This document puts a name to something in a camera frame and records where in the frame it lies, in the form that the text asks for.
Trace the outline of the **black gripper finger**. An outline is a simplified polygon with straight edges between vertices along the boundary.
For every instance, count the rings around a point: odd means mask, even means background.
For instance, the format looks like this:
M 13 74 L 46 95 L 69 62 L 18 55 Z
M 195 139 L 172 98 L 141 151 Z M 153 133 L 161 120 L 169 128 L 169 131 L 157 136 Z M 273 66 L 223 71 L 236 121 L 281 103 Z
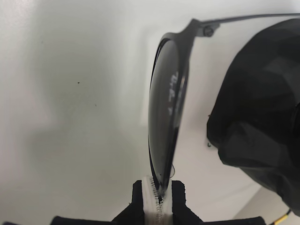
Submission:
M 163 224 L 162 205 L 153 177 L 143 177 L 133 184 L 131 203 L 112 221 L 118 225 Z
M 172 181 L 172 220 L 174 225 L 200 225 L 203 221 L 186 206 L 185 185 Z

